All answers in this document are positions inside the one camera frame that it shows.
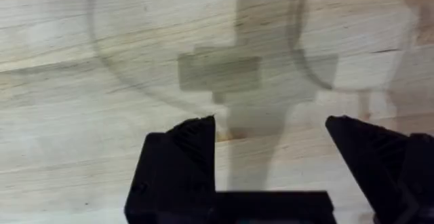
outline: black 3d-printed part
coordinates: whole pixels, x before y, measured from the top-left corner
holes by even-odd
[[[433,137],[409,137],[350,117],[329,117],[325,125],[376,223],[434,223]]]
[[[214,118],[206,117],[146,137],[125,205],[129,224],[336,223],[324,191],[216,192],[215,133]]]

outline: plywood surface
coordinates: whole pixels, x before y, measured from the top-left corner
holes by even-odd
[[[372,211],[328,136],[434,132],[434,0],[0,0],[0,223],[126,223],[144,136],[214,114],[225,189]]]

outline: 3d-printed object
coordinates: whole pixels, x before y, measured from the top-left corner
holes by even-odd
[[[434,138],[350,117],[326,127],[376,213],[377,224],[434,223]]]
[[[336,223],[324,191],[216,192],[215,133],[206,117],[146,137],[125,205],[129,224]]]

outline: light wood grain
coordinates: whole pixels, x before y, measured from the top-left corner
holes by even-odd
[[[0,223],[126,223],[144,136],[209,114],[219,190],[325,189],[339,223],[371,223],[323,123],[434,132],[433,16],[433,0],[0,0]]]

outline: black clamp jaw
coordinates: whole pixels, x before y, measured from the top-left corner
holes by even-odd
[[[129,224],[336,223],[325,191],[217,192],[215,134],[210,116],[146,137],[125,205]]]
[[[434,223],[434,138],[350,117],[326,127],[374,209],[377,224]]]

